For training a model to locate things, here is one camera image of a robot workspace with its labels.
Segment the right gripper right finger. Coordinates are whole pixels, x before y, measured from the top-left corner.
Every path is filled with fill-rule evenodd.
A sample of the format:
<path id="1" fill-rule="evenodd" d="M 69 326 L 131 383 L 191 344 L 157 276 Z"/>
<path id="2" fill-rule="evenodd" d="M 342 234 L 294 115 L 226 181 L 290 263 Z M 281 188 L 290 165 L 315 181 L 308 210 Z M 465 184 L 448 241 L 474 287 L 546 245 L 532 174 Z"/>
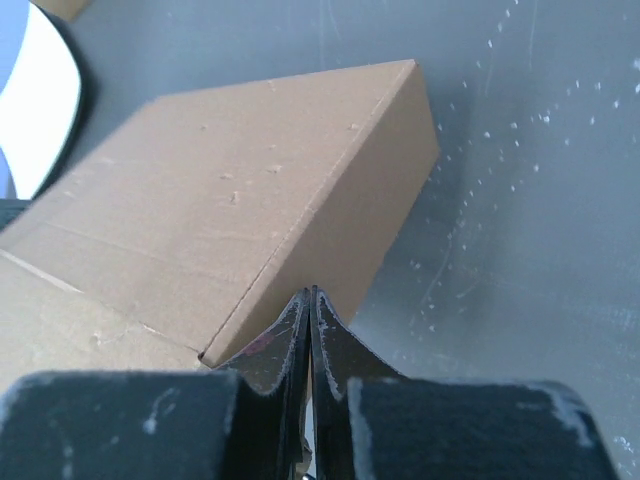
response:
<path id="1" fill-rule="evenodd" d="M 404 376 L 343 324 L 328 294 L 318 286 L 311 289 L 309 326 L 316 477 L 352 479 L 348 381 Z"/>

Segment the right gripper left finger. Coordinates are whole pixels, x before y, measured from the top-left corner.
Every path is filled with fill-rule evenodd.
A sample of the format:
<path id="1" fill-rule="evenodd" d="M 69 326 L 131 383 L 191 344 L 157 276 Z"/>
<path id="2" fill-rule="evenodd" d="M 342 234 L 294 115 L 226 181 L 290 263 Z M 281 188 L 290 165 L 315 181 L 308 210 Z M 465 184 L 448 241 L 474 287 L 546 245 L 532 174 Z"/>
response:
<path id="1" fill-rule="evenodd" d="M 305 409 L 310 291 L 294 294 L 275 322 L 215 368 L 241 379 L 225 444 L 223 479 L 293 479 L 309 459 Z"/>

